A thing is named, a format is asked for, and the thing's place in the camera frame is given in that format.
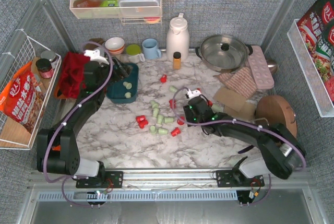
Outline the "teal storage basket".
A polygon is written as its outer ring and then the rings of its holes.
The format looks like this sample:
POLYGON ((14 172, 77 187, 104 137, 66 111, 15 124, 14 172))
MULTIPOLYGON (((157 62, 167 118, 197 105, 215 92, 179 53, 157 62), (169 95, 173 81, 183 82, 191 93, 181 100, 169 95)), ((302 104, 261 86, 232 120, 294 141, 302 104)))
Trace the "teal storage basket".
POLYGON ((129 104, 137 99, 139 67, 134 63, 126 66, 130 68, 128 77, 110 84, 106 91, 106 97, 115 104, 129 104))

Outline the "striped pink cloth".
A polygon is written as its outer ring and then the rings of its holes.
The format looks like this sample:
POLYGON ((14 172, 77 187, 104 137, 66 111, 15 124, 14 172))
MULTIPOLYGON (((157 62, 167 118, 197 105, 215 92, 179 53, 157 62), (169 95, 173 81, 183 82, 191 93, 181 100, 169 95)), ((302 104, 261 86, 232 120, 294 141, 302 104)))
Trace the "striped pink cloth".
POLYGON ((242 67, 234 74, 222 73, 214 75, 214 77, 222 82, 228 89, 242 95, 246 99, 252 97, 257 90, 251 70, 248 67, 242 67))

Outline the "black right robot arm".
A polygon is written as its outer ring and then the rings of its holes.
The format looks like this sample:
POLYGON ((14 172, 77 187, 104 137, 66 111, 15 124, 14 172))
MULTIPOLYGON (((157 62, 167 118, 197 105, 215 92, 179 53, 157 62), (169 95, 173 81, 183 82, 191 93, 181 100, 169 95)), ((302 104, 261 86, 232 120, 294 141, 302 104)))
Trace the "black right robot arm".
POLYGON ((200 126, 206 135, 232 137, 259 149, 267 169, 280 179, 306 167, 305 150, 281 123, 260 126, 214 113, 206 99, 197 96, 183 106, 186 123, 200 126))

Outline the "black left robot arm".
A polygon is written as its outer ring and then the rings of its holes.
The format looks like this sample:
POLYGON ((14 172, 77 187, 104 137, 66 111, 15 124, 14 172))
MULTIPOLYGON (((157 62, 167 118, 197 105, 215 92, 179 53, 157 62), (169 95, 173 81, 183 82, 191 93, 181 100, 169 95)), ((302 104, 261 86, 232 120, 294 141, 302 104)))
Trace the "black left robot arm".
POLYGON ((85 64, 75 105, 57 124, 37 134, 38 171, 87 178, 98 176, 101 163, 80 156, 76 137, 100 108, 107 86, 124 80, 131 72, 130 65, 115 58, 111 65, 97 61, 85 64))

